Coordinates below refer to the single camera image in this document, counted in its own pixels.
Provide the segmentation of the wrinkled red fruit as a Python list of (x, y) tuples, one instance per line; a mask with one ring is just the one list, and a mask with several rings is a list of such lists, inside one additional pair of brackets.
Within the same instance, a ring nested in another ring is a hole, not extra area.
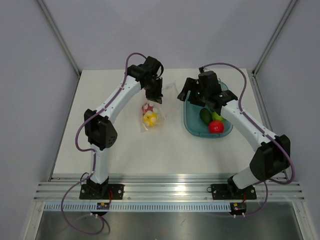
[(153, 111), (154, 104), (152, 102), (146, 102), (141, 106), (141, 112), (142, 114), (146, 114), (148, 111)]

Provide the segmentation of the clear dotted zip bag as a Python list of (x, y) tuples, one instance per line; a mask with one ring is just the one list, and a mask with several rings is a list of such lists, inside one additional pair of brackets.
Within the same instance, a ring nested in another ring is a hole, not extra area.
[[(174, 115), (179, 111), (179, 103), (176, 100), (178, 95), (176, 81), (166, 83), (162, 87), (162, 95), (162, 104), (149, 101), (145, 97), (140, 97), (138, 106), (140, 107), (139, 124), (142, 133), (163, 126), (165, 123), (168, 123), (169, 120), (172, 120)], [(153, 112), (158, 115), (158, 123), (154, 127), (147, 128), (143, 123), (144, 114), (142, 114), (142, 105), (148, 102), (153, 103)]]

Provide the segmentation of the yellow fruit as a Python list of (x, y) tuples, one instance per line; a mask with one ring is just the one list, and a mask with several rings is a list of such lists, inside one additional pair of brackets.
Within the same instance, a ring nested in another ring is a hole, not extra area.
[(153, 111), (147, 111), (143, 115), (143, 124), (146, 128), (154, 127), (158, 123), (158, 114)]

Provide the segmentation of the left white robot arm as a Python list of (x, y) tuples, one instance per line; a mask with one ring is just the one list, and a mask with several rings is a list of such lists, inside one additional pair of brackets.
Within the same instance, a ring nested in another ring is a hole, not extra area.
[(163, 81), (158, 72), (163, 70), (161, 62), (151, 56), (146, 57), (142, 64), (127, 66), (123, 81), (105, 103), (95, 110), (85, 111), (84, 133), (93, 149), (94, 163), (92, 173), (81, 186), (81, 200), (122, 199), (123, 186), (109, 184), (110, 149), (118, 137), (114, 123), (122, 109), (140, 90), (145, 91), (147, 100), (162, 103)]

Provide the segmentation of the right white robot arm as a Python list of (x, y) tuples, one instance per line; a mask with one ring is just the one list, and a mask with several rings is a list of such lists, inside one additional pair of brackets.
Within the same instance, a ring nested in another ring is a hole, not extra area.
[(276, 135), (246, 113), (232, 91), (222, 90), (214, 71), (201, 72), (197, 79), (188, 77), (177, 98), (210, 107), (229, 121), (255, 152), (248, 167), (228, 178), (226, 190), (230, 197), (239, 198), (249, 187), (269, 180), (290, 166), (289, 138)]

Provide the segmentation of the light green bumpy fruit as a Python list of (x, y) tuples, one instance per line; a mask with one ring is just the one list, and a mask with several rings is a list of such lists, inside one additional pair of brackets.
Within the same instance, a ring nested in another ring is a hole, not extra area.
[(224, 122), (225, 121), (225, 119), (221, 115), (216, 113), (215, 111), (212, 113), (212, 120), (213, 121), (220, 121), (220, 122)]

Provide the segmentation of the smooth red apple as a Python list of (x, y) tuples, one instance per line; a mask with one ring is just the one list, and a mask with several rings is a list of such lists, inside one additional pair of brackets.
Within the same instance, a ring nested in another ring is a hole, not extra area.
[(211, 134), (221, 134), (225, 130), (224, 124), (219, 120), (213, 120), (208, 125), (208, 131)]

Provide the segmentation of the small circuit board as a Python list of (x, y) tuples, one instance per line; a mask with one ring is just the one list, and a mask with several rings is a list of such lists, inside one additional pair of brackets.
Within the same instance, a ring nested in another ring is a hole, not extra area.
[(108, 202), (98, 202), (96, 209), (97, 210), (109, 210), (110, 204)]
[(247, 204), (245, 202), (231, 203), (230, 209), (231, 209), (231, 212), (242, 214), (247, 211)]

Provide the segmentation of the right small circuit board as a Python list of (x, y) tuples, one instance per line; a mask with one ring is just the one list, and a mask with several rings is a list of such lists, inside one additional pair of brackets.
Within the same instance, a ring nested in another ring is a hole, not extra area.
[(245, 202), (231, 203), (230, 209), (231, 209), (231, 212), (242, 214), (247, 211), (247, 204)]

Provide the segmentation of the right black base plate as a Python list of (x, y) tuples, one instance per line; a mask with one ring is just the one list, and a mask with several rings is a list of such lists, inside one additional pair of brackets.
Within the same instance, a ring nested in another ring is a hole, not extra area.
[(231, 193), (226, 183), (214, 183), (207, 187), (207, 192), (213, 200), (256, 200), (255, 188), (251, 185), (238, 192)]

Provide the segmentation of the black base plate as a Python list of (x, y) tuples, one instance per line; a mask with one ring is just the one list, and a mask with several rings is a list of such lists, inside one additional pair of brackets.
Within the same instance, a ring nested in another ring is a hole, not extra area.
[(256, 200), (255, 188), (251, 185), (238, 192), (231, 193), (226, 183), (214, 183), (207, 187), (207, 192), (213, 200)]
[(83, 184), (80, 189), (80, 200), (122, 200), (124, 195), (123, 184), (108, 184), (106, 187), (93, 187)]

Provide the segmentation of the left aluminium frame post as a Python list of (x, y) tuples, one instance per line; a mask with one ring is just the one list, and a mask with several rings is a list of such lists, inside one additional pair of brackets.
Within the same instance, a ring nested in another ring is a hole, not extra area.
[(55, 39), (58, 42), (58, 45), (60, 47), (60, 49), (62, 50), (63, 54), (65, 55), (68, 63), (70, 64), (73, 72), (75, 73), (75, 75), (77, 76), (77, 78), (79, 79), (81, 77), (81, 70), (78, 66), (78, 64), (76, 63), (71, 51), (69, 50), (63, 35), (61, 34), (58, 25), (56, 24), (56, 21), (46, 3), (45, 0), (36, 0), (35, 1), (37, 3), (37, 5), (39, 6), (39, 9), (41, 10), (44, 19), (46, 20), (46, 22), (48, 23), (49, 28), (51, 29)]

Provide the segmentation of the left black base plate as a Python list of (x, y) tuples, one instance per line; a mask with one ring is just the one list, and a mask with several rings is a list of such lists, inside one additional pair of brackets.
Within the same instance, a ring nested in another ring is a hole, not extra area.
[(106, 187), (93, 187), (83, 184), (80, 189), (80, 200), (122, 200), (124, 195), (123, 184), (108, 184)]

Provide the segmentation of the right aluminium frame post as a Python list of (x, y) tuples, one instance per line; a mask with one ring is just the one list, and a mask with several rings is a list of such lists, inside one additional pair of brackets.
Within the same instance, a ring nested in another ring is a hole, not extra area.
[(284, 10), (284, 12), (281, 15), (281, 18), (279, 19), (275, 29), (273, 30), (265, 48), (263, 49), (257, 63), (255, 64), (252, 75), (256, 77), (261, 70), (263, 64), (265, 63), (268, 55), (270, 54), (271, 50), (273, 49), (274, 45), (276, 44), (278, 38), (280, 37), (280, 34), (284, 30), (287, 22), (289, 21), (289, 18), (293, 14), (297, 4), (299, 3), (299, 0), (290, 0)]

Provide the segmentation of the aluminium mounting rail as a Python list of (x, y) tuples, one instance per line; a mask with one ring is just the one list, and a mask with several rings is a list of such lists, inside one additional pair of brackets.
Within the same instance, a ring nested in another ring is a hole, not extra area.
[[(60, 201), (64, 195), (69, 202), (79, 200), (81, 187), (77, 184), (79, 174), (54, 174), (50, 181), (43, 181), (36, 187), (35, 202)], [(112, 174), (111, 184), (123, 184), (123, 202), (211, 202), (212, 195), (207, 188), (212, 184), (226, 183), (225, 176), (216, 174), (160, 174), (121, 175)], [(304, 202), (300, 184), (294, 181), (280, 185), (268, 181), (255, 185), (257, 201), (265, 196), (270, 202)]]

